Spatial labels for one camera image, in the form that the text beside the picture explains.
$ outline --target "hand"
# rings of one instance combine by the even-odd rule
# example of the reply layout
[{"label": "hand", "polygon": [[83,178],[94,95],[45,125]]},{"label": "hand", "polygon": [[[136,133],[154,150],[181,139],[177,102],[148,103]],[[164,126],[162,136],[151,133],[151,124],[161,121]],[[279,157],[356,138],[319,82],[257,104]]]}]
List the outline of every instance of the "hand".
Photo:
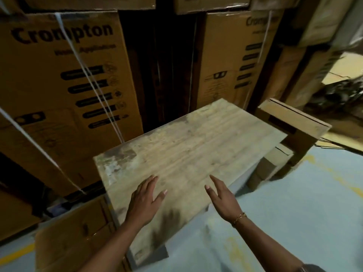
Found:
[{"label": "hand", "polygon": [[209,177],[216,186],[218,193],[217,195],[210,186],[205,186],[206,192],[211,198],[214,207],[222,219],[228,221],[229,223],[234,222],[235,219],[237,219],[238,216],[243,213],[240,205],[238,204],[233,193],[229,191],[223,181],[212,175],[209,175]]},{"label": "hand", "polygon": [[162,191],[153,200],[152,194],[158,179],[158,176],[149,176],[133,192],[126,214],[126,223],[134,224],[141,229],[153,219],[168,192],[168,190]]}]

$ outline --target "cardboard box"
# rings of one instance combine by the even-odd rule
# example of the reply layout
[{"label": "cardboard box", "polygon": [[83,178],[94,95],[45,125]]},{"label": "cardboard box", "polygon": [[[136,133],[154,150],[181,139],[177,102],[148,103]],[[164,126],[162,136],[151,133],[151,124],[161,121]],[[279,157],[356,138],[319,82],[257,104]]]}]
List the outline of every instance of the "cardboard box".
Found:
[{"label": "cardboard box", "polygon": [[[36,270],[74,272],[115,232],[104,196],[52,219],[35,235]],[[129,271],[126,259],[119,271]]]},{"label": "cardboard box", "polygon": [[331,45],[337,49],[350,49],[363,39],[363,0],[355,0],[335,33]]},{"label": "cardboard box", "polygon": [[250,10],[286,9],[295,7],[300,0],[251,0]]},{"label": "cardboard box", "polygon": [[247,181],[247,187],[255,190],[262,181],[272,178],[294,155],[288,147],[278,144],[261,159],[253,174]]},{"label": "cardboard box", "polygon": [[[117,12],[62,14],[124,139],[143,133]],[[79,187],[99,180],[92,157],[120,141],[52,14],[0,23],[4,109]],[[76,188],[5,118],[0,151],[61,196]]]},{"label": "cardboard box", "polygon": [[245,109],[283,11],[208,13],[196,47],[192,111],[220,98]]},{"label": "cardboard box", "polygon": [[0,15],[23,14],[16,0],[1,0]]},{"label": "cardboard box", "polygon": [[298,45],[306,47],[329,42],[353,0],[301,0],[290,23]]},{"label": "cardboard box", "polygon": [[334,50],[307,54],[280,100],[294,108],[303,107],[321,89],[321,82],[341,54],[342,51]]},{"label": "cardboard box", "polygon": [[273,67],[266,89],[260,100],[260,104],[270,98],[279,100],[283,95],[289,81],[293,77],[306,48],[284,47],[281,55]]},{"label": "cardboard box", "polygon": [[300,160],[296,165],[292,166],[290,164],[286,164],[284,167],[281,168],[281,170],[279,170],[276,173],[276,177],[277,178],[284,178],[285,176],[287,176],[288,174],[292,173],[293,171],[295,171],[301,164],[302,164],[303,160]]},{"label": "cardboard box", "polygon": [[25,0],[32,9],[45,10],[145,10],[156,0]]},{"label": "cardboard box", "polygon": [[294,156],[288,162],[290,166],[295,166],[331,128],[330,124],[275,99],[263,102],[255,116],[288,134],[282,144],[294,151]]},{"label": "cardboard box", "polygon": [[0,240],[38,224],[41,219],[32,215],[31,204],[0,189]]},{"label": "cardboard box", "polygon": [[174,0],[176,14],[229,8],[247,8],[250,0]]}]

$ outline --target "wrist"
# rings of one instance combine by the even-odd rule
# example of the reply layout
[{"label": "wrist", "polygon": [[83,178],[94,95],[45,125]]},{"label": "wrist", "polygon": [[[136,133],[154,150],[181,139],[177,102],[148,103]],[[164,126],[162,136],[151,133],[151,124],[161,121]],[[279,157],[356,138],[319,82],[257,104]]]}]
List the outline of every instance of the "wrist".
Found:
[{"label": "wrist", "polygon": [[126,219],[122,226],[127,231],[136,231],[136,233],[139,233],[139,231],[143,228],[143,224],[139,219]]},{"label": "wrist", "polygon": [[247,215],[245,212],[242,211],[238,216],[235,216],[234,219],[231,221],[232,227],[236,228],[237,223],[244,218],[247,218]]}]

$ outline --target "yellow floor line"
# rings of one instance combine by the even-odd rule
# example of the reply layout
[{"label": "yellow floor line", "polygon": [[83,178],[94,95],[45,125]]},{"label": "yellow floor line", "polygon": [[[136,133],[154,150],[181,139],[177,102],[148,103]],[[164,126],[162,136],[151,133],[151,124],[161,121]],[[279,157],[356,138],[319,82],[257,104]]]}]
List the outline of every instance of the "yellow floor line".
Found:
[{"label": "yellow floor line", "polygon": [[29,244],[28,246],[25,246],[24,248],[11,253],[10,255],[7,255],[3,258],[0,258],[0,266],[10,263],[13,260],[16,260],[17,258],[20,258],[21,256],[24,256],[34,250],[34,243]]}]

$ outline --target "worn wooden surface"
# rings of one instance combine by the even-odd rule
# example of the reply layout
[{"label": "worn wooden surface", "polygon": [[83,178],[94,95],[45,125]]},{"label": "worn wooden surface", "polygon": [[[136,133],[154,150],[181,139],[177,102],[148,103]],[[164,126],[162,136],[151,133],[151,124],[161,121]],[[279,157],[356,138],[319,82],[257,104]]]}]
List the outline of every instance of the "worn wooden surface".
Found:
[{"label": "worn wooden surface", "polygon": [[94,158],[122,223],[132,192],[151,174],[160,179],[154,196],[168,194],[130,249],[145,260],[210,204],[209,174],[232,184],[286,135],[220,99]]}]

